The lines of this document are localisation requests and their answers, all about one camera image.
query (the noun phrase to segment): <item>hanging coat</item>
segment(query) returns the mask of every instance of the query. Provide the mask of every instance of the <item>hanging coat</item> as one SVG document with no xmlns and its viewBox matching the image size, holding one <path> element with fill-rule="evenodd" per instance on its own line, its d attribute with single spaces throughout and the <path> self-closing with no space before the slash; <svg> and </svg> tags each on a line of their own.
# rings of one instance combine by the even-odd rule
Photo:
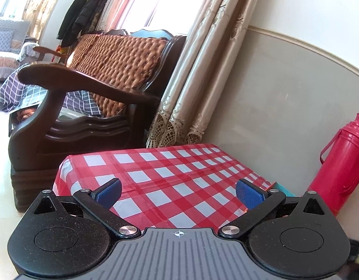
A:
<svg viewBox="0 0 359 280">
<path fill-rule="evenodd" d="M 76 42 L 78 34 L 83 35 L 95 29 L 95 16 L 99 19 L 107 0 L 88 0 L 77 16 L 72 28 L 64 35 L 61 47 L 71 46 Z"/>
<path fill-rule="evenodd" d="M 66 32 L 72 28 L 86 2 L 87 0 L 73 1 L 72 5 L 69 7 L 67 13 L 64 16 L 63 22 L 61 23 L 57 39 L 62 40 Z"/>
</svg>

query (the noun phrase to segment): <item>sofa leg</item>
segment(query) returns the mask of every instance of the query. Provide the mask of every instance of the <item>sofa leg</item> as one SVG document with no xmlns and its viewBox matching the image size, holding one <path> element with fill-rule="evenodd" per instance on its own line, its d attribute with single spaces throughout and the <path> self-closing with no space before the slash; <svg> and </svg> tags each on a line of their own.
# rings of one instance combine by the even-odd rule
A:
<svg viewBox="0 0 359 280">
<path fill-rule="evenodd" d="M 41 191 L 52 190 L 57 171 L 57 169 L 15 171 L 11 167 L 16 209 L 25 212 Z"/>
</svg>

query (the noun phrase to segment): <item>red and white checkered tablecloth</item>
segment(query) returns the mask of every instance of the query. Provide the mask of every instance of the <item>red and white checkered tablecloth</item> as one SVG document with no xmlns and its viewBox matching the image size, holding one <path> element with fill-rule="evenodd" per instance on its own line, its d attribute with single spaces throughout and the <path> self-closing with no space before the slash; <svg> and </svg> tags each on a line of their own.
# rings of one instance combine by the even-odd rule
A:
<svg viewBox="0 0 359 280">
<path fill-rule="evenodd" d="M 111 208 L 141 230 L 212 227 L 246 211 L 236 197 L 240 178 L 266 190 L 271 184 L 212 144 L 140 148 L 68 156 L 54 184 L 59 196 L 95 190 L 112 178 L 122 195 Z"/>
</svg>

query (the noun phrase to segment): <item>floor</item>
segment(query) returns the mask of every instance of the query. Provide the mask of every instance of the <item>floor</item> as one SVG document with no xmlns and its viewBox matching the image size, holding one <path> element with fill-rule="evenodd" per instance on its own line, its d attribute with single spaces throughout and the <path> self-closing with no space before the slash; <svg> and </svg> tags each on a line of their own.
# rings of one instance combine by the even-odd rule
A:
<svg viewBox="0 0 359 280">
<path fill-rule="evenodd" d="M 21 219 L 16 211 L 8 158 L 8 115 L 0 113 L 0 280 L 12 280 L 17 272 L 7 254 L 7 241 Z"/>
</svg>

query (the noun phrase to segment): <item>silver screw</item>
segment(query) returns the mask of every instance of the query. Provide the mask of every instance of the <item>silver screw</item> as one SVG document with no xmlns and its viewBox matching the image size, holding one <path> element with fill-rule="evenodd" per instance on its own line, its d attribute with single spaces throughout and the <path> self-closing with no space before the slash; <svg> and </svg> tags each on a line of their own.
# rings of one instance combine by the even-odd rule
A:
<svg viewBox="0 0 359 280">
<path fill-rule="evenodd" d="M 121 226 L 119 232 L 125 236 L 134 235 L 138 229 L 132 225 Z"/>
<path fill-rule="evenodd" d="M 239 228 L 234 226 L 234 225 L 227 225 L 224 226 L 221 231 L 225 234 L 225 235 L 236 235 L 237 233 L 239 233 Z"/>
</svg>

